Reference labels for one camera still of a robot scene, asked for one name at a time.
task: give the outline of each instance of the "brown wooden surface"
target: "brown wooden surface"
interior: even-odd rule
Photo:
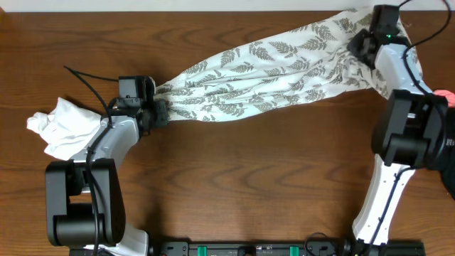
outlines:
[[[0,255],[66,255],[46,237],[44,170],[54,160],[26,129],[57,97],[101,110],[63,65],[158,84],[222,50],[335,12],[7,14],[0,23]],[[403,15],[413,41],[444,15]],[[455,90],[455,22],[418,47],[424,78]],[[117,85],[92,81],[106,99]],[[127,220],[192,240],[303,240],[350,233],[373,172],[370,135],[385,101],[372,90],[226,123],[172,122],[144,137],[119,170]],[[437,172],[406,187],[391,238],[455,252],[455,203]]]

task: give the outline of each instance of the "gray leaf pattern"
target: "gray leaf pattern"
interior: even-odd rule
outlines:
[[[346,49],[371,13],[351,9],[225,50],[158,86],[155,99],[166,101],[171,120],[223,122],[369,87],[387,96],[382,75]]]

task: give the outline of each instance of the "white backdrop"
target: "white backdrop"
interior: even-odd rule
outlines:
[[[455,6],[455,0],[449,0]],[[5,11],[315,11],[402,0],[0,0]],[[444,10],[440,0],[414,0],[406,10]]]

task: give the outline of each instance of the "robotic arm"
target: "robotic arm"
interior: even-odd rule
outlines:
[[[391,255],[395,251],[399,254],[394,255],[424,255],[420,243],[389,243],[388,230],[414,168],[428,166],[437,160],[438,148],[443,143],[440,139],[440,112],[445,115],[447,101],[431,94],[412,59],[406,57],[413,76],[419,78],[421,88],[413,83],[402,59],[409,42],[398,36],[398,17],[396,6],[375,6],[369,31],[361,31],[348,44],[349,51],[357,58],[381,72],[390,92],[387,110],[373,132],[375,170],[362,210],[354,220],[354,242],[333,239],[307,241],[303,245],[168,242],[161,246],[162,251],[154,252],[147,233],[126,224],[117,169],[142,134],[167,125],[168,116],[165,102],[153,101],[155,84],[151,78],[123,77],[119,79],[117,109],[111,111],[112,128],[94,149],[91,161],[95,193],[99,198],[99,240],[103,253],[119,256],[207,256],[209,252],[217,256],[373,256],[385,255],[385,251]],[[107,125],[107,119],[103,119],[100,130],[89,145]],[[91,255],[91,244],[95,239],[92,204],[70,202],[70,196],[90,192],[87,189],[86,155],[87,149],[83,149],[69,161],[52,162],[45,173],[48,238],[52,245],[68,246],[70,255]]]

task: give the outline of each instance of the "white fabric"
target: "white fabric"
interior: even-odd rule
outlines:
[[[48,146],[44,153],[68,160],[81,151],[100,128],[99,114],[58,98],[50,114],[35,113],[27,119],[27,129],[41,136]]]
[[[381,74],[346,49],[371,17],[371,8],[351,9],[219,53],[158,86],[156,98],[171,120],[222,122],[370,87],[387,97]]]

